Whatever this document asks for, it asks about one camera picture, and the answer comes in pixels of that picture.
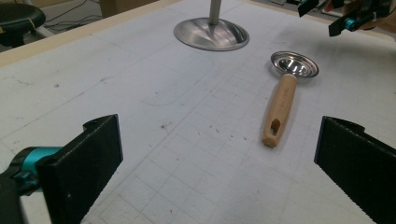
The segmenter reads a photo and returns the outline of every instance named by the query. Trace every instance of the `metal stand base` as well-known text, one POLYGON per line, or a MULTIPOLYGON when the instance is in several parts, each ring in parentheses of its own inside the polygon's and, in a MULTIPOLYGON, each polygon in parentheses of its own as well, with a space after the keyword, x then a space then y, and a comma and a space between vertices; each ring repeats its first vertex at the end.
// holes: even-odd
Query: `metal stand base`
POLYGON ((183 21, 175 27, 174 34, 186 45, 213 51, 240 49, 249 41, 244 28, 225 20, 212 25, 209 18, 183 21))

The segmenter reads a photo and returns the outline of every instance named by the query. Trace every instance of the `wooden handle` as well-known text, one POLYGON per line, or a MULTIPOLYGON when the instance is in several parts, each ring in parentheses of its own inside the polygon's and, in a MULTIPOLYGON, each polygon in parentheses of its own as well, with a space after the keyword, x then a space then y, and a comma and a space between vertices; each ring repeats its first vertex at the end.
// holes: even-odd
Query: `wooden handle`
POLYGON ((276 147, 285 130, 296 86, 297 78, 293 75, 284 75, 277 85, 262 133, 262 142, 268 147, 276 147))

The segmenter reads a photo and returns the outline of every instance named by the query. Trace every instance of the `black stool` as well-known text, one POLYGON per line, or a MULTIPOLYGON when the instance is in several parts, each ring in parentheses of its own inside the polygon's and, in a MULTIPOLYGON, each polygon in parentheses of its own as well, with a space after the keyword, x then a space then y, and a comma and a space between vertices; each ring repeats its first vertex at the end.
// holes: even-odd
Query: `black stool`
POLYGON ((23 35, 46 21, 46 15, 38 7, 25 4, 0 4, 0 44, 16 48, 24 45, 23 35))

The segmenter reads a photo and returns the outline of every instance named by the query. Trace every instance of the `ladle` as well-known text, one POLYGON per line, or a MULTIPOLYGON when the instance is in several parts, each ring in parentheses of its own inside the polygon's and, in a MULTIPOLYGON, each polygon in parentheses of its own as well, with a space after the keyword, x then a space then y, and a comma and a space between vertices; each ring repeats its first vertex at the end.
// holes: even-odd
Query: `ladle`
POLYGON ((318 66, 304 55, 290 51, 274 53, 271 62, 283 76, 267 113, 262 142, 268 147, 276 147, 289 118, 297 78, 315 77, 318 74, 318 66))

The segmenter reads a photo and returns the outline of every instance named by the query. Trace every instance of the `handle hole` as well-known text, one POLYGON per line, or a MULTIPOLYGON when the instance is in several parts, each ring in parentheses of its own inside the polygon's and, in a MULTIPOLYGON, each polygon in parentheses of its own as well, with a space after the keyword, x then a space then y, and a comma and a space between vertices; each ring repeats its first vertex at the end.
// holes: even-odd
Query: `handle hole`
POLYGON ((270 134, 276 135, 280 128, 280 121, 279 119, 274 119, 271 123, 270 134))

